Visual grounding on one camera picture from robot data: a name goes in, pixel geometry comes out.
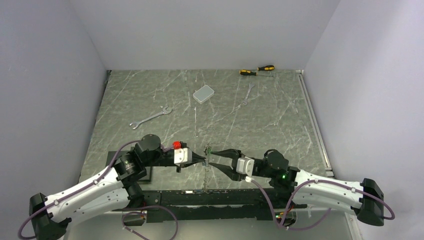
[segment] wall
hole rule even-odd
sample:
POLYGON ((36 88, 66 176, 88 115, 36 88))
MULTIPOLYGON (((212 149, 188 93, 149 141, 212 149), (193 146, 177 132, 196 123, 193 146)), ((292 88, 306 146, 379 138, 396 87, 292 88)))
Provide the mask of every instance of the wall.
POLYGON ((0 239, 11 240, 32 195, 77 182, 106 70, 67 0, 1 1, 0 22, 0 239))
POLYGON ((340 0, 71 0, 111 70, 304 69, 340 0))
POLYGON ((369 240, 424 238, 423 14, 419 0, 342 0, 304 71, 337 177, 375 179, 396 213, 361 224, 369 240))

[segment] floor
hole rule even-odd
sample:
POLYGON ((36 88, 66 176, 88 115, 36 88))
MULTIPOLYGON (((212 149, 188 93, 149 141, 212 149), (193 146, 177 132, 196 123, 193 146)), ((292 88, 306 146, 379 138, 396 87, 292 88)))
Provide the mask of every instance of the floor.
MULTIPOLYGON (((114 70, 111 72, 98 112, 80 181, 105 167, 108 151, 158 135, 165 146, 187 142, 197 154, 206 144, 214 151, 229 148, 247 156, 262 158, 268 149, 277 149, 290 165, 325 176, 325 165, 310 120, 298 74, 275 70, 274 77, 241 76, 238 70, 114 70), (241 104, 254 83, 248 104, 241 104), (203 104, 193 93, 209 85, 214 96, 203 104), (133 130, 129 124, 145 119, 169 105, 172 113, 143 123, 133 130)), ((230 159, 213 157, 212 162, 229 164, 230 159)), ((235 182, 214 169, 205 173, 200 164, 176 173, 173 167, 154 167, 152 182, 143 190, 202 189, 205 174, 209 189, 255 188, 235 182)), ((264 187, 268 179, 255 178, 264 187)))

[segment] red cap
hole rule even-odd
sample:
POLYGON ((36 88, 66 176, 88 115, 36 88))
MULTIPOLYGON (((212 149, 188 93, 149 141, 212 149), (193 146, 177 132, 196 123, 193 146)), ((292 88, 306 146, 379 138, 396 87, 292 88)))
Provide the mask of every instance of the red cap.
POLYGON ((181 148, 181 142, 179 142, 179 141, 174 141, 172 145, 173 145, 173 149, 180 149, 181 148))

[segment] silver wrench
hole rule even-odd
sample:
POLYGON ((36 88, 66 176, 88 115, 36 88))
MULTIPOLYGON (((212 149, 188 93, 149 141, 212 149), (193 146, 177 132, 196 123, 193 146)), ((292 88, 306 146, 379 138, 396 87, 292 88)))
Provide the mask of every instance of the silver wrench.
POLYGON ((246 106, 247 104, 248 104, 248 97, 249 97, 249 94, 251 93, 251 90, 252 90, 252 88, 254 87, 255 85, 251 82, 251 83, 249 83, 249 90, 247 90, 247 94, 246 94, 246 97, 244 98, 244 100, 243 100, 243 105, 244 106, 246 106))
POLYGON ((151 119, 154 119, 154 118, 156 118, 156 117, 158 117, 158 116, 160 116, 160 115, 170 114, 170 113, 172 112, 172 108, 171 108, 171 109, 168 109, 168 107, 169 107, 169 106, 164 106, 164 107, 162 108, 162 111, 161 111, 161 112, 158 112, 158 113, 156 113, 156 114, 154 114, 154 115, 151 115, 151 116, 149 116, 149 117, 148 117, 148 118, 146 118, 146 119, 143 119, 143 120, 141 120, 141 121, 131 122, 131 123, 129 124, 129 126, 130 126, 130 127, 133 127, 132 129, 136 129, 136 128, 138 128, 138 127, 140 126, 140 124, 145 123, 145 122, 147 122, 147 121, 149 121, 149 120, 151 120, 151 119))

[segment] wrench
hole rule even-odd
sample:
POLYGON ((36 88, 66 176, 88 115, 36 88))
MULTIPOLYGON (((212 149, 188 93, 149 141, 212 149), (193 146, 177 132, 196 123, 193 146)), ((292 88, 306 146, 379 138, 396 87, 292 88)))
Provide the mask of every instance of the wrench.
POLYGON ((243 100, 243 105, 244 106, 246 106, 247 104, 248 104, 248 97, 249 97, 249 94, 251 93, 251 90, 252 90, 252 88, 254 87, 255 85, 251 82, 251 83, 249 83, 249 90, 247 90, 247 94, 246 94, 246 97, 244 98, 244 100, 243 100))
POLYGON ((172 112, 172 108, 171 108, 171 109, 167 109, 168 107, 169 107, 169 106, 164 106, 164 107, 162 108, 162 111, 161 111, 161 112, 158 112, 158 113, 156 113, 156 114, 154 114, 154 115, 151 115, 151 116, 149 116, 149 117, 148 117, 148 118, 146 118, 146 119, 143 119, 143 120, 141 120, 141 121, 131 122, 131 123, 129 124, 129 126, 130 126, 130 127, 133 127, 132 129, 136 129, 136 128, 138 128, 138 127, 140 126, 140 124, 145 123, 145 122, 147 122, 147 121, 149 121, 149 120, 151 120, 151 119, 154 119, 154 118, 156 118, 156 117, 158 117, 158 116, 160 116, 160 115, 170 114, 170 113, 172 112))

